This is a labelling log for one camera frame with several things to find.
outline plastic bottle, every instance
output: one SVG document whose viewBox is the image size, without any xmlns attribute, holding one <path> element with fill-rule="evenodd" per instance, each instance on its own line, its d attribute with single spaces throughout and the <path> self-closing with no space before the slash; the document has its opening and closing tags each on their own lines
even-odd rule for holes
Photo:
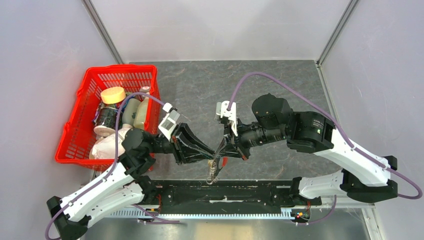
<svg viewBox="0 0 424 240">
<path fill-rule="evenodd" d="M 134 125 L 134 120 L 136 119 L 137 109 L 139 108 L 141 101 L 136 98 L 131 98 L 126 104 L 125 110 L 122 114 L 122 123 Z"/>
<path fill-rule="evenodd" d="M 138 105 L 137 114 L 134 119 L 134 127 L 138 129 L 145 129 L 145 121 L 147 115 L 147 108 L 149 106 L 149 98 L 145 97 L 143 101 Z"/>
<path fill-rule="evenodd" d="M 101 103 L 96 112 L 94 132 L 107 137 L 115 132 L 117 109 L 125 99 L 125 90 L 121 86 L 110 87 L 100 93 Z"/>
</svg>

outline white bracket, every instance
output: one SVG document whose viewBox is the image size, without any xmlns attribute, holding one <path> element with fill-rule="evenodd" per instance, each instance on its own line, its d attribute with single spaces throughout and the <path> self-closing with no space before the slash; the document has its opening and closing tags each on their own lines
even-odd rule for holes
<svg viewBox="0 0 424 240">
<path fill-rule="evenodd" d="M 144 198 L 143 189 L 137 183 L 133 182 L 124 189 L 112 193 L 102 201 L 98 202 L 92 209 L 86 213 L 91 219 L 88 221 L 88 228 L 91 228 L 102 218 L 109 216 L 111 213 L 118 211 L 131 204 L 137 204 Z"/>
<path fill-rule="evenodd" d="M 368 187 L 387 186 L 387 181 L 391 176 L 390 172 L 352 149 L 345 142 L 339 130 L 333 129 L 331 143 L 334 144 L 332 149 L 315 152 L 314 154 L 333 161 L 335 164 L 341 166 L 349 173 L 353 174 L 359 179 L 361 183 Z M 352 141 L 352 143 L 354 144 L 355 148 L 362 150 L 371 157 L 375 158 L 375 160 L 390 168 L 387 159 L 372 154 L 354 141 Z"/>
<path fill-rule="evenodd" d="M 167 105 L 165 104 L 163 109 L 165 111 L 166 109 L 169 111 L 170 109 L 166 107 Z M 176 110 L 172 110 L 171 112 L 166 114 L 166 116 L 163 118 L 163 120 L 159 124 L 159 127 L 158 127 L 159 130 L 169 141 L 171 140 L 171 136 L 174 129 L 177 127 L 177 120 L 179 117 L 180 117 L 180 114 Z"/>
<path fill-rule="evenodd" d="M 332 174 L 317 177 L 302 177 L 299 183 L 299 194 L 307 199 L 314 199 L 320 196 L 346 195 L 340 189 L 343 183 L 342 170 Z"/>
<path fill-rule="evenodd" d="M 63 208 L 64 206 L 68 205 L 71 200 L 73 200 L 83 191 L 90 188 L 98 181 L 102 181 L 106 174 L 108 174 L 108 172 L 111 170 L 111 168 L 112 166 L 110 166 L 105 172 L 103 172 L 93 181 L 89 182 L 83 188 L 80 188 L 78 191 L 72 193 L 71 195 L 62 198 L 62 203 L 60 204 L 60 207 Z M 100 183 L 91 191 L 83 195 L 72 205 L 69 204 L 69 207 L 65 211 L 63 211 L 63 214 L 69 215 L 70 221 L 80 221 L 89 211 L 91 211 L 91 209 L 93 208 L 93 206 L 96 205 L 96 203 L 100 202 L 104 197 L 108 196 L 116 189 L 121 188 L 125 184 L 129 184 L 134 180 L 130 175 L 126 175 L 125 171 L 126 169 L 122 165 L 122 163 L 119 162 L 118 164 L 116 164 L 113 173 L 105 181 L 103 180 L 102 183 Z"/>
<path fill-rule="evenodd" d="M 229 123 L 231 124 L 231 130 L 235 136 L 237 134 L 237 115 L 236 115 L 236 103 L 233 102 L 231 106 L 231 110 L 227 110 L 228 104 L 230 101 L 223 101 L 216 103 L 216 117 L 219 119 L 228 118 Z"/>
</svg>

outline metal frame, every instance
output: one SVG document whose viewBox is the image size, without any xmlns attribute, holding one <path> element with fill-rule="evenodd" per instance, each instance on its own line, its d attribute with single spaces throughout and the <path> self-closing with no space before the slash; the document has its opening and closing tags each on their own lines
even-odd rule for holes
<svg viewBox="0 0 424 240">
<path fill-rule="evenodd" d="M 100 18 L 99 14 L 96 11 L 96 8 L 94 7 L 91 0 L 81 0 L 82 4 L 84 5 L 85 9 L 87 10 L 88 14 L 90 15 L 95 27 L 98 30 L 98 33 L 100 33 L 101 38 L 103 38 L 104 43 L 106 44 L 107 48 L 109 48 L 110 53 L 112 54 L 113 58 L 115 59 L 117 64 L 124 64 L 124 61 L 121 58 L 121 55 L 118 52 L 118 49 L 116 48 L 114 42 L 112 41 L 111 36 L 109 35 L 108 31 L 106 30 L 105 25 L 102 22 L 102 19 Z"/>
<path fill-rule="evenodd" d="M 343 14 L 341 15 L 340 20 L 338 21 L 337 25 L 335 26 L 335 29 L 333 33 L 330 36 L 330 39 L 328 40 L 327 44 L 324 47 L 324 50 L 322 51 L 321 55 L 319 56 L 318 60 L 316 61 L 316 64 L 321 67 L 323 62 L 326 60 L 329 52 L 334 46 L 334 43 L 339 38 L 340 33 L 342 32 L 343 28 L 345 27 L 346 23 L 348 22 L 352 12 L 355 10 L 356 6 L 358 5 L 359 0 L 350 0 L 349 4 L 347 5 L 346 9 L 344 10 Z"/>
</svg>

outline label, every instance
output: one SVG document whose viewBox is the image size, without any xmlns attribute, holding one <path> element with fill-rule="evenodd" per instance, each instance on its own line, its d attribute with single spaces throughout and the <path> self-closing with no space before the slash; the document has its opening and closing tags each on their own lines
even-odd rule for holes
<svg viewBox="0 0 424 240">
<path fill-rule="evenodd" d="M 321 134 L 324 129 L 324 123 L 318 119 L 312 119 L 312 127 L 317 128 L 316 133 Z"/>
</svg>

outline yellow lid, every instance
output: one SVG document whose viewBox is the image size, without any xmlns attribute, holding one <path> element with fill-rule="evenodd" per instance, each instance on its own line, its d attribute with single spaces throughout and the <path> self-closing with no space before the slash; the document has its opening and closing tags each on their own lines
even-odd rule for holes
<svg viewBox="0 0 424 240">
<path fill-rule="evenodd" d="M 101 100 L 105 104 L 116 104 L 125 99 L 125 89 L 121 86 L 114 86 L 103 90 L 100 93 Z"/>
</svg>

